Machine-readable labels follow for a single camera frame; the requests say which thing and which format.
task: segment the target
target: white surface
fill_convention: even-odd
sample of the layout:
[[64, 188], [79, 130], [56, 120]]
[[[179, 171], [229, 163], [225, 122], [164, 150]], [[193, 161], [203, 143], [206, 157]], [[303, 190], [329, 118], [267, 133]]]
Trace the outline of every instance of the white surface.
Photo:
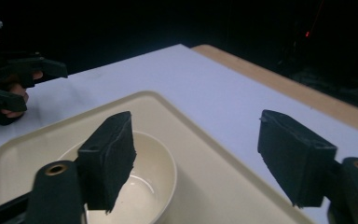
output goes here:
[[[0, 126], [0, 146], [13, 137], [137, 91], [161, 94], [280, 192], [257, 153], [263, 109], [285, 113], [338, 146], [337, 161], [358, 157], [356, 129], [181, 45], [29, 89], [27, 113], [9, 126]], [[327, 205], [325, 200], [323, 208], [306, 208], [304, 212], [316, 223], [327, 223]]]

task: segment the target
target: human hand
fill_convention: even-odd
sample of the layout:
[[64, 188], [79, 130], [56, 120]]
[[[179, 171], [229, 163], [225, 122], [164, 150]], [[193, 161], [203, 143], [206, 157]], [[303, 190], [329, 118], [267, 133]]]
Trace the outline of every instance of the human hand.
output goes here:
[[[42, 76], [43, 76], [43, 73], [40, 72], [40, 71], [33, 73], [33, 78], [34, 79], [39, 79]], [[25, 103], [28, 102], [29, 95], [26, 92], [26, 89], [24, 89], [21, 86], [21, 84], [19, 82], [19, 78], [16, 75], [12, 75], [12, 76], [9, 76], [8, 78], [6, 78], [3, 81], [3, 84], [7, 87], [8, 91], [10, 91], [10, 92], [12, 92], [14, 94], [18, 94], [18, 95], [22, 96], [24, 98]], [[22, 116], [24, 114], [24, 111], [13, 112], [13, 111], [10, 111], [10, 110], [2, 109], [1, 113], [6, 115], [6, 117], [8, 117], [8, 118], [18, 118], [18, 117], [20, 117], [20, 116]]]

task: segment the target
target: plastic tray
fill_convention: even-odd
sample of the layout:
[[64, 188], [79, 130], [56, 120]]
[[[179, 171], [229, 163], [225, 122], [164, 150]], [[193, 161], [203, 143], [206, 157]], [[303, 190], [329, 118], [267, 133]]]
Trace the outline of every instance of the plastic tray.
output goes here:
[[87, 139], [107, 117], [127, 110], [132, 113], [133, 130], [158, 139], [176, 162], [176, 192], [164, 223], [311, 223], [298, 208], [151, 91], [134, 93], [1, 146], [0, 204], [29, 191], [41, 166], [56, 161]]

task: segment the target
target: white table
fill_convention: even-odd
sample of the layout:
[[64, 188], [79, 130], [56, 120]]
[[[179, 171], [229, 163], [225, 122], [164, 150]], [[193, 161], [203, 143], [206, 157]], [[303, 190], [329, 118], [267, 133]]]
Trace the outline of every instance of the white table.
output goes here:
[[[210, 46], [182, 45], [36, 85], [23, 118], [0, 126], [0, 146], [138, 91], [162, 95], [282, 194], [256, 149], [263, 109], [287, 114], [336, 145], [337, 161], [358, 157], [358, 109]], [[327, 205], [304, 212], [327, 223]]]

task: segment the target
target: white bowl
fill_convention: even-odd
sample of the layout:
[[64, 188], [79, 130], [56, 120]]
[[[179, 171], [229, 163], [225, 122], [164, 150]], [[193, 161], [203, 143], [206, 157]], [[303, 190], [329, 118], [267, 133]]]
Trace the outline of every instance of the white bowl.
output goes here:
[[[87, 211], [89, 224], [160, 223], [175, 192], [177, 171], [170, 151], [158, 139], [133, 132], [136, 159], [112, 213]], [[59, 160], [73, 161], [80, 143]]]

